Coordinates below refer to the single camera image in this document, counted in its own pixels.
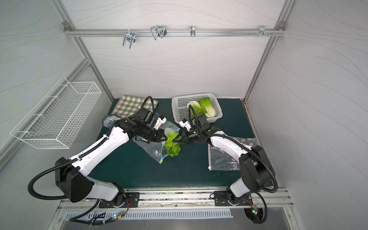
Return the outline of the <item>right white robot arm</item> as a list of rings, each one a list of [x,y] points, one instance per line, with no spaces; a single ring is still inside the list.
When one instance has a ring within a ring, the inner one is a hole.
[[[173,139],[174,143],[206,142],[237,161],[241,177],[227,187],[224,195],[230,204],[236,205],[242,196],[261,190],[270,193],[277,191],[275,172],[262,147],[245,145],[226,135],[218,127],[211,126],[203,114],[195,115],[192,119],[183,119],[179,125],[181,129],[179,135]]]

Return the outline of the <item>clear blue zipper bag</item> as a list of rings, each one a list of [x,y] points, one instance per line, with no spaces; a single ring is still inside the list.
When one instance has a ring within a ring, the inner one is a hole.
[[[180,128],[176,124],[170,121],[166,121],[165,123],[161,124],[159,128],[164,130],[165,135],[170,132],[176,132],[180,130]],[[164,142],[149,142],[148,140],[140,136],[136,136],[133,141],[138,146],[143,148],[146,153],[154,160],[156,160],[159,164],[161,164],[164,158],[168,156],[166,148],[164,147]]]

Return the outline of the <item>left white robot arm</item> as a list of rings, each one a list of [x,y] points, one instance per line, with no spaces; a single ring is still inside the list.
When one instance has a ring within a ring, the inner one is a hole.
[[[149,142],[160,143],[167,140],[160,126],[167,121],[164,115],[141,108],[130,117],[114,121],[107,134],[96,143],[70,158],[60,158],[55,163],[56,185],[73,203],[83,199],[100,199],[118,208],[126,200],[125,191],[116,183],[107,183],[89,177],[92,170],[114,150],[136,136]]]

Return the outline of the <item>white plastic basket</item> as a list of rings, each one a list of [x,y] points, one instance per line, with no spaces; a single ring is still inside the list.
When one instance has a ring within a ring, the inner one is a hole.
[[[215,116],[211,118],[207,118],[209,123],[214,123],[218,119],[223,117],[223,112],[220,107],[220,104],[212,93],[201,93],[201,94],[190,94],[183,96],[176,96],[172,99],[172,113],[176,123],[179,123],[183,119],[188,119],[189,113],[187,104],[190,101],[198,101],[201,98],[208,97],[211,100],[212,107],[215,110]]]

